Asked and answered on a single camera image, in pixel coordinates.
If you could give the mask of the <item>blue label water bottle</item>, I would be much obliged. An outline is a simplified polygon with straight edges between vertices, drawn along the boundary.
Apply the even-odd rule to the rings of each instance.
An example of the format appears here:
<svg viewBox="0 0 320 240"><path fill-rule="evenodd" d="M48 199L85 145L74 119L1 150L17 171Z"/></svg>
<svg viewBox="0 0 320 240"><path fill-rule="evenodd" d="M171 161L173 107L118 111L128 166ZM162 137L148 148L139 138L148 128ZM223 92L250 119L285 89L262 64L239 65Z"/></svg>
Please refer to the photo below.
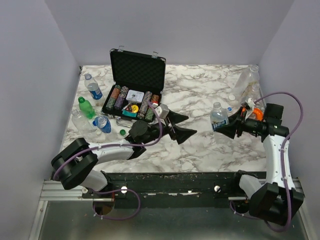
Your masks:
<svg viewBox="0 0 320 240"><path fill-rule="evenodd" d="M92 77L91 74L86 73L84 75L84 85L91 94L94 100L100 100L103 97L101 89L97 83L97 81Z"/></svg>

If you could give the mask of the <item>clear bottle green-blue label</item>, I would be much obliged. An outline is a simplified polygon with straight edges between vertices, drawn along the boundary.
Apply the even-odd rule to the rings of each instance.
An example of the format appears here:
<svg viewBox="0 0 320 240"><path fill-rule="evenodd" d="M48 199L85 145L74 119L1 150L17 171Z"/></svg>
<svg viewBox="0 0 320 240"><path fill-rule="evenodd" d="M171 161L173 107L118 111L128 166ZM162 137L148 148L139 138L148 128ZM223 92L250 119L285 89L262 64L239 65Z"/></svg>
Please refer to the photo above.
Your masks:
<svg viewBox="0 0 320 240"><path fill-rule="evenodd" d="M221 106L220 102L215 102L210 112L210 123L214 132L218 128L229 124L228 112Z"/></svg>

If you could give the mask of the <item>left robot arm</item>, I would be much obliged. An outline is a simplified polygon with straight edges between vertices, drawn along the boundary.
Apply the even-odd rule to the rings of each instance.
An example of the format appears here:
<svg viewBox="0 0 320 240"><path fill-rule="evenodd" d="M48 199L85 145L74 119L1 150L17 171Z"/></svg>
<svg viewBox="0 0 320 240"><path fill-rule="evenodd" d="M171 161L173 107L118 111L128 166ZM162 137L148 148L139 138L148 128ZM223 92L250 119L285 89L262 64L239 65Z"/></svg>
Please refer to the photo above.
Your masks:
<svg viewBox="0 0 320 240"><path fill-rule="evenodd" d="M138 120L120 141L92 145L79 137L52 159L53 180L60 182L65 190L82 186L104 198L110 194L111 185L104 173L94 169L96 165L136 159L165 135L182 144L196 133L194 129L175 125L170 119L153 125Z"/></svg>

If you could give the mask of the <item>square clear juice bottle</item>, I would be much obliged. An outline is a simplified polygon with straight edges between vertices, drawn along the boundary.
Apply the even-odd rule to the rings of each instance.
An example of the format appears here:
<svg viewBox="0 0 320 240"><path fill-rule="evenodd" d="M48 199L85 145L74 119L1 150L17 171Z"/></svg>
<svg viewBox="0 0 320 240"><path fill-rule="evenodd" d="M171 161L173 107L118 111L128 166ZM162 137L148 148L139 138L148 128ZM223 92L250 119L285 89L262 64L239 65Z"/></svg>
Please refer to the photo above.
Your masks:
<svg viewBox="0 0 320 240"><path fill-rule="evenodd" d="M259 66L258 65L248 66L241 72L232 90L233 95L236 98L240 98L249 86L258 83L259 80L260 80Z"/></svg>

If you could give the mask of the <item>white juice bottle cap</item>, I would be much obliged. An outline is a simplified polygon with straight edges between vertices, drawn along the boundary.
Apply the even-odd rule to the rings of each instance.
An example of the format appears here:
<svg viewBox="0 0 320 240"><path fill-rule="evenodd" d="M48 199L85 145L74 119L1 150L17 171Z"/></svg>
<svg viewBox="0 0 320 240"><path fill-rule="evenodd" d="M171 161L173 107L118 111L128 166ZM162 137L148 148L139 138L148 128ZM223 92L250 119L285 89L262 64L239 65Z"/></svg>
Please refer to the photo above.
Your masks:
<svg viewBox="0 0 320 240"><path fill-rule="evenodd" d="M234 100L236 99L236 97L235 97L233 94L229 95L228 98L229 98L231 101L234 101Z"/></svg>

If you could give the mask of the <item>clear Pocari Sweat bottle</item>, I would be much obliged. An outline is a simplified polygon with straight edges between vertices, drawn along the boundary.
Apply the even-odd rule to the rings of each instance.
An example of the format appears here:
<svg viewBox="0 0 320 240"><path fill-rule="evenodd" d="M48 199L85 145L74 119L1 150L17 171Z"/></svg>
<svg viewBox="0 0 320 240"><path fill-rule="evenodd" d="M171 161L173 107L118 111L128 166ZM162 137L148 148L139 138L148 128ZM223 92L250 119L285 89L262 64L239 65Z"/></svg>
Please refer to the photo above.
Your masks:
<svg viewBox="0 0 320 240"><path fill-rule="evenodd" d="M260 84L255 83L250 86L248 92L247 92L247 97L252 99L253 101L258 100L261 97L261 92L260 92Z"/></svg>

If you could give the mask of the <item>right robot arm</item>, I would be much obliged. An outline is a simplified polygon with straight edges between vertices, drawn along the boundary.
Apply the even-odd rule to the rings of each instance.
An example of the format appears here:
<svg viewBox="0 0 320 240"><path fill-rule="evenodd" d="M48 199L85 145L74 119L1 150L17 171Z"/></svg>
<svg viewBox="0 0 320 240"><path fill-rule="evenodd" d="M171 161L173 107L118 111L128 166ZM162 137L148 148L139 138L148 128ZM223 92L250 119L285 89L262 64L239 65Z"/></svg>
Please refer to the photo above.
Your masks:
<svg viewBox="0 0 320 240"><path fill-rule="evenodd" d="M231 139L242 133L261 138L266 154L265 183L261 184L253 173L239 170L230 183L230 191L236 196L245 193L252 217L287 226L304 202L304 195L296 191L290 171L290 131L282 125L283 110L282 105L268 103L262 119L256 120L245 118L245 108L241 107L216 132Z"/></svg>

